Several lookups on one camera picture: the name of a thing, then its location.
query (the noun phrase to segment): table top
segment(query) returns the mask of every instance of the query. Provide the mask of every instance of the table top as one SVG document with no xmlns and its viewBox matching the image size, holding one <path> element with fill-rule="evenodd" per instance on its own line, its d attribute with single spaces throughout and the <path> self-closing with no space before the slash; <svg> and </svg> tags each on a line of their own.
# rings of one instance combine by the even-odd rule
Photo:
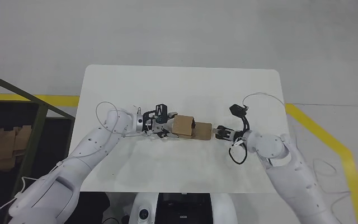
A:
<svg viewBox="0 0 358 224">
<path fill-rule="evenodd" d="M 283 101 L 275 70 L 239 68 L 185 68 L 155 66 L 88 66 L 84 75 L 70 152 L 99 125 L 95 108 L 109 101 L 131 113 L 166 104 L 168 112 L 193 116 L 197 122 L 242 129 L 229 107 L 245 96 L 265 92 Z M 254 95 L 245 100 L 251 129 L 261 133 L 288 133 L 284 107 L 274 98 Z M 112 106 L 102 104 L 102 122 Z M 249 153 L 243 165 L 228 155 L 229 142 L 194 139 L 123 138 L 84 181 L 81 191 L 273 193 L 259 159 Z M 243 153 L 233 150 L 234 157 Z"/>
</svg>

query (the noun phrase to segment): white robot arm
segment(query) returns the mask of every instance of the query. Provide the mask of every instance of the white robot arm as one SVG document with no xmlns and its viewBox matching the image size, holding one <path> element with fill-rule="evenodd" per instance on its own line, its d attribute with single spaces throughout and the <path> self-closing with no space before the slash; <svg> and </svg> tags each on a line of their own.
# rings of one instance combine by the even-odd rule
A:
<svg viewBox="0 0 358 224">
<path fill-rule="evenodd" d="M 247 109 L 246 106 L 243 108 L 236 104 L 231 106 L 231 113 L 242 119 L 244 128 L 242 131 L 235 131 L 218 126 L 214 129 L 216 138 L 231 141 L 232 146 L 242 144 L 246 153 L 256 153 L 277 193 L 302 224 L 340 224 L 325 205 L 321 188 L 290 137 L 287 134 L 280 137 L 261 135 L 250 130 L 245 117 Z M 244 160 L 234 162 L 242 164 Z"/>
<path fill-rule="evenodd" d="M 85 178 L 112 151 L 123 134 L 131 131 L 135 117 L 125 110 L 109 111 L 107 129 L 92 130 L 56 169 L 16 196 L 9 209 L 13 217 L 10 223 L 64 223 L 77 205 Z"/>
</svg>

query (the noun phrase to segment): gray floor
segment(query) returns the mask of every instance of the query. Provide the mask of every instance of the gray floor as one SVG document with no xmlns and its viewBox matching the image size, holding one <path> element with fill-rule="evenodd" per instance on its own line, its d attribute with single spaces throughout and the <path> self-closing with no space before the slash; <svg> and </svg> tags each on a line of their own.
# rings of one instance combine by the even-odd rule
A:
<svg viewBox="0 0 358 224">
<path fill-rule="evenodd" d="M 350 148 L 357 161 L 357 4 L 354 0 L 0 0 L 0 78 L 32 94 L 79 95 L 90 64 L 275 69 L 285 102 L 300 104 Z M 74 108 L 67 110 L 76 113 Z M 297 126 L 299 145 L 307 149 L 309 160 L 323 156 L 341 168 L 330 148 Z M 345 188 L 344 174 L 339 172 L 338 177 L 342 180 L 334 179 L 333 186 Z M 246 197 L 266 201 L 263 195 Z M 239 206 L 240 202 L 245 200 L 235 199 L 237 207 L 248 206 Z M 280 199 L 275 203 L 263 210 L 264 203 L 253 198 L 251 207 L 256 209 L 247 217 L 249 213 L 241 213 L 240 220 L 296 222 Z M 349 199 L 335 209 L 344 224 L 355 222 Z"/>
</svg>

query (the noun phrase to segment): small cardboard box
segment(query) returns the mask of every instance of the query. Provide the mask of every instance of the small cardboard box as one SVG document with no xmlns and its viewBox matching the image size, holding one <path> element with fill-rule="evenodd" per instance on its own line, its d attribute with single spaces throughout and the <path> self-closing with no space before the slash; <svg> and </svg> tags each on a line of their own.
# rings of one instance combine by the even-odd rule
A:
<svg viewBox="0 0 358 224">
<path fill-rule="evenodd" d="M 193 129 L 192 139 L 210 140 L 212 134 L 211 130 L 212 124 L 196 122 L 195 128 Z"/>
<path fill-rule="evenodd" d="M 210 140 L 211 128 L 212 124 L 195 122 L 192 116 L 176 115 L 174 117 L 172 133 L 180 138 Z"/>
<path fill-rule="evenodd" d="M 26 153 L 27 143 L 31 135 L 31 126 L 14 127 L 5 132 L 0 129 L 0 170 L 10 171 L 15 163 L 20 163 Z"/>
<path fill-rule="evenodd" d="M 194 126 L 195 122 L 192 116 L 176 115 L 174 117 L 172 133 L 180 138 L 191 138 Z"/>
<path fill-rule="evenodd" d="M 14 127 L 14 131 L 16 131 L 16 137 L 15 137 L 15 144 L 13 147 L 14 151 L 17 150 L 25 150 L 27 147 L 27 143 L 29 142 L 30 135 L 31 135 L 31 126 L 30 125 L 24 125 L 22 128 Z"/>
</svg>

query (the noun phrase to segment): yellow floor line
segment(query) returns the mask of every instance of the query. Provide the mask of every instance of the yellow floor line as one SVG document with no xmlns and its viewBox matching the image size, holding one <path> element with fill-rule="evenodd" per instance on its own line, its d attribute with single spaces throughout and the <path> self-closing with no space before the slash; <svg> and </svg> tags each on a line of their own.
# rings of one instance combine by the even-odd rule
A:
<svg viewBox="0 0 358 224">
<path fill-rule="evenodd" d="M 54 106 L 78 106 L 79 102 L 79 96 L 35 96 Z M 26 99 L 16 94 L 0 94 L 0 100 Z M 286 104 L 286 112 L 340 156 L 347 179 L 347 185 L 352 192 L 351 199 L 356 215 L 356 220 L 358 221 L 358 173 L 352 152 L 293 104 Z"/>
<path fill-rule="evenodd" d="M 35 95 L 53 106 L 78 106 L 79 96 Z M 26 98 L 17 94 L 0 94 L 0 100 L 21 100 Z"/>
<path fill-rule="evenodd" d="M 351 191 L 356 220 L 358 221 L 358 173 L 352 152 L 295 105 L 286 104 L 286 112 L 340 156 L 347 179 L 347 185 Z"/>
</svg>

